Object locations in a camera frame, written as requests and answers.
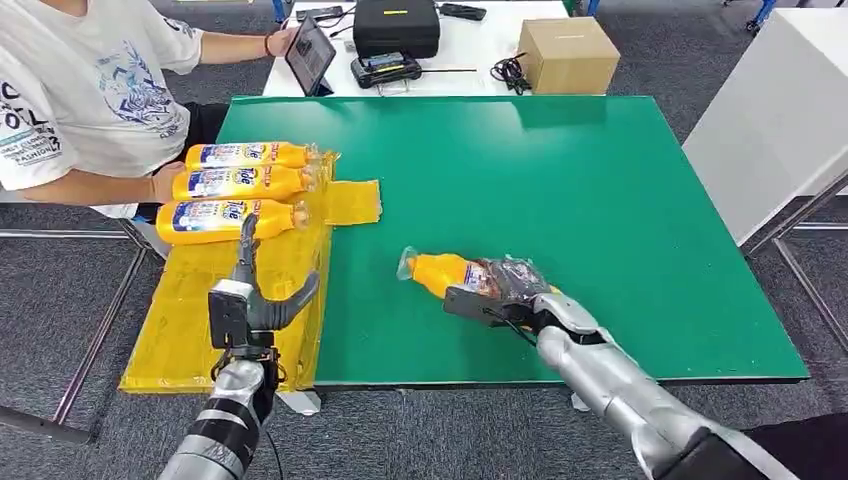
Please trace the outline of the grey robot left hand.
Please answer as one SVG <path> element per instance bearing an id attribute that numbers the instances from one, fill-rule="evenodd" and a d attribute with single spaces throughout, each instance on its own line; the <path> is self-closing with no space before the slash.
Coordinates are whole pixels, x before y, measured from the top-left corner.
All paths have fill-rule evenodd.
<path id="1" fill-rule="evenodd" d="M 306 276 L 303 285 L 284 300 L 270 300 L 263 296 L 256 275 L 256 251 L 259 241 L 254 238 L 258 216 L 250 213 L 245 218 L 238 245 L 238 259 L 232 273 L 232 279 L 246 283 L 253 288 L 248 295 L 248 324 L 254 330 L 279 331 L 289 326 L 295 317 L 317 294 L 320 275 L 312 270 Z"/>

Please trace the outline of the person's right hand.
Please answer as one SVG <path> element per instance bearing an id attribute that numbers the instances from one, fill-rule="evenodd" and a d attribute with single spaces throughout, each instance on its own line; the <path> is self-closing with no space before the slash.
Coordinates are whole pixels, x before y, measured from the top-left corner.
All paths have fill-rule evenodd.
<path id="1" fill-rule="evenodd" d="M 185 171 L 185 164 L 181 161 L 171 162 L 158 169 L 150 177 L 150 202 L 158 204 L 171 202 L 174 199 L 174 181 Z"/>

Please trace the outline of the person's left hand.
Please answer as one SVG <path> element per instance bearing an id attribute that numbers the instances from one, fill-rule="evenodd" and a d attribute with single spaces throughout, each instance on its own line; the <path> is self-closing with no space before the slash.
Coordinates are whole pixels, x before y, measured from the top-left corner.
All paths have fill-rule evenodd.
<path id="1" fill-rule="evenodd" d="M 297 28 L 278 29 L 264 38 L 265 53 L 269 57 L 282 57 L 288 51 L 298 32 Z"/>

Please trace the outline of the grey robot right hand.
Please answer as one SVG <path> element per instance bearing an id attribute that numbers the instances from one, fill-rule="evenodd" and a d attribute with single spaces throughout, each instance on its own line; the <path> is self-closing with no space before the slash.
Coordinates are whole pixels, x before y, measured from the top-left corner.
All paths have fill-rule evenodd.
<path id="1" fill-rule="evenodd" d="M 550 284 L 530 259 L 506 255 L 502 258 L 480 258 L 475 262 L 483 269 L 478 293 L 502 304 L 532 307 L 543 293 L 560 293 Z"/>

